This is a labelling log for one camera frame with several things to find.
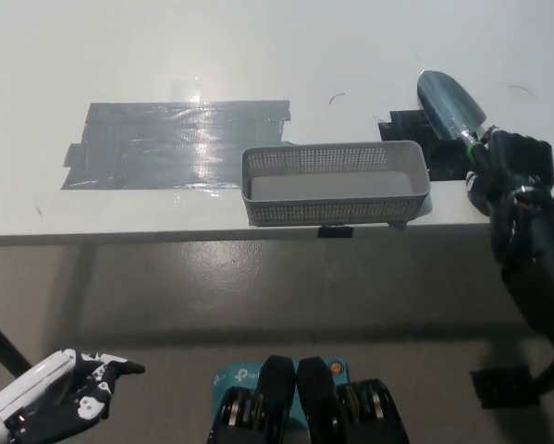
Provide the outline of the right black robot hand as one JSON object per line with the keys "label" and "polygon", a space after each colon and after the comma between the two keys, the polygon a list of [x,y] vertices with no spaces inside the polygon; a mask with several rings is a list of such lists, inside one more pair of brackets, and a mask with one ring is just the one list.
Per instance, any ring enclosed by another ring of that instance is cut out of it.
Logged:
{"label": "right black robot hand", "polygon": [[466,155],[471,163],[466,175],[467,196],[485,216],[500,198],[515,191],[554,187],[552,146],[545,141],[492,128],[466,148]]}

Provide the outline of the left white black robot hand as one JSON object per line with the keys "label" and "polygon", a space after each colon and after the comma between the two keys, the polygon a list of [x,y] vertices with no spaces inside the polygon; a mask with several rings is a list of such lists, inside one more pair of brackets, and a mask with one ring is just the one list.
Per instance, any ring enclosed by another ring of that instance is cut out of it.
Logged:
{"label": "left white black robot hand", "polygon": [[57,443],[109,416],[117,380],[145,367],[126,358],[56,351],[0,391],[0,443]]}

